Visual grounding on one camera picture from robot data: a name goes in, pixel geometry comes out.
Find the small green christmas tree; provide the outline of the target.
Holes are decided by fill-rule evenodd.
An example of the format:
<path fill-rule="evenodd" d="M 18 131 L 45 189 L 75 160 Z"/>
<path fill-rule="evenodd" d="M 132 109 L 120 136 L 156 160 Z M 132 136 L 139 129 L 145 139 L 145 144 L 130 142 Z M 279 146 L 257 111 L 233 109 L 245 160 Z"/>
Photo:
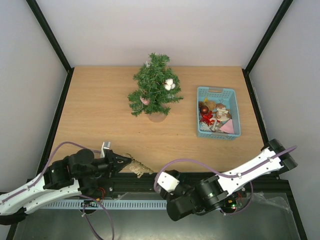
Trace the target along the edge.
<path fill-rule="evenodd" d="M 152 113 L 167 116 L 171 110 L 169 105 L 178 104 L 184 99 L 181 95 L 180 79 L 168 66 L 170 63 L 168 55 L 153 52 L 148 55 L 147 61 L 150 62 L 150 67 L 146 67 L 145 62 L 133 75 L 137 89 L 127 96 L 131 114 L 135 117 Z M 167 79 L 174 80 L 174 89 L 169 91 L 165 89 L 164 84 Z M 142 104 L 140 97 L 150 99 L 149 105 Z"/>

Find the light blue plastic basket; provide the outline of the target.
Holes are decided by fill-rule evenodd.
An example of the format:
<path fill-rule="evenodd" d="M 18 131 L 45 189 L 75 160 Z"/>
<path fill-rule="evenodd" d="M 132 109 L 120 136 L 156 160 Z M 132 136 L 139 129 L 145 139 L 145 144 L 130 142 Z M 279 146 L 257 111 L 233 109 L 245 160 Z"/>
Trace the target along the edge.
<path fill-rule="evenodd" d="M 235 90 L 199 86 L 196 110 L 199 138 L 235 140 L 241 136 Z"/>

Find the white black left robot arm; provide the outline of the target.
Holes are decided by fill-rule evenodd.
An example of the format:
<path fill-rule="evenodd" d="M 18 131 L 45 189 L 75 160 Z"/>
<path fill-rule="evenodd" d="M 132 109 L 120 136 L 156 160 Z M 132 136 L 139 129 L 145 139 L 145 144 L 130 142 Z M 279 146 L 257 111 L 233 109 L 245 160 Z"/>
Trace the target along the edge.
<path fill-rule="evenodd" d="M 102 158 L 95 158 L 89 149 L 55 161 L 44 173 L 0 196 L 0 223 L 5 226 L 19 223 L 58 200 L 80 195 L 90 197 L 98 189 L 99 178 L 112 178 L 131 162 L 131 158 L 112 150 L 106 150 Z"/>

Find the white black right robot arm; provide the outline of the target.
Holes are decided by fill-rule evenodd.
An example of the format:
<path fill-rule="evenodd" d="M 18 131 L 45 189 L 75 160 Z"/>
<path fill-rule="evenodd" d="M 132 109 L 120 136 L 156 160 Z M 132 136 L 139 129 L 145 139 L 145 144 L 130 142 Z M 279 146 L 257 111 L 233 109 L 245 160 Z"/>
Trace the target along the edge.
<path fill-rule="evenodd" d="M 155 177 L 153 188 L 166 200 L 166 211 L 173 221 L 195 214 L 206 215 L 219 210 L 224 215 L 234 215 L 245 209 L 237 203 L 237 196 L 246 184 L 273 172 L 285 173 L 297 167 L 290 153 L 295 146 L 284 148 L 276 139 L 267 142 L 259 155 L 248 162 L 226 172 L 218 172 L 201 163 L 214 175 L 189 185 L 181 172 L 167 170 L 176 159 L 166 164 Z"/>

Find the white pompom ornament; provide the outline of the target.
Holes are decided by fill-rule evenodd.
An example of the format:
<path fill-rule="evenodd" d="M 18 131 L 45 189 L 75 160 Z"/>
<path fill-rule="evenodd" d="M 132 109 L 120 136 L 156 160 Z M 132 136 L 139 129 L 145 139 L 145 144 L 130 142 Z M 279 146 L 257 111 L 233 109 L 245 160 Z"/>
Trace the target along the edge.
<path fill-rule="evenodd" d="M 164 88 L 167 91 L 173 90 L 176 87 L 176 84 L 172 78 L 168 78 L 164 82 Z"/>

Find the pink pompom ornament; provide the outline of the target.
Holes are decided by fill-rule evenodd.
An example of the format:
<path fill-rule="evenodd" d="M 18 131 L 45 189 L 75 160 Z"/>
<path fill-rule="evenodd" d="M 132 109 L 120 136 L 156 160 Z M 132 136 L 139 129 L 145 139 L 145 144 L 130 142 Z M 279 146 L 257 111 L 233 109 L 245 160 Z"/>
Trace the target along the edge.
<path fill-rule="evenodd" d="M 140 101 L 142 102 L 143 105 L 146 105 L 146 106 L 150 104 L 150 99 L 143 98 L 142 96 L 140 96 Z"/>

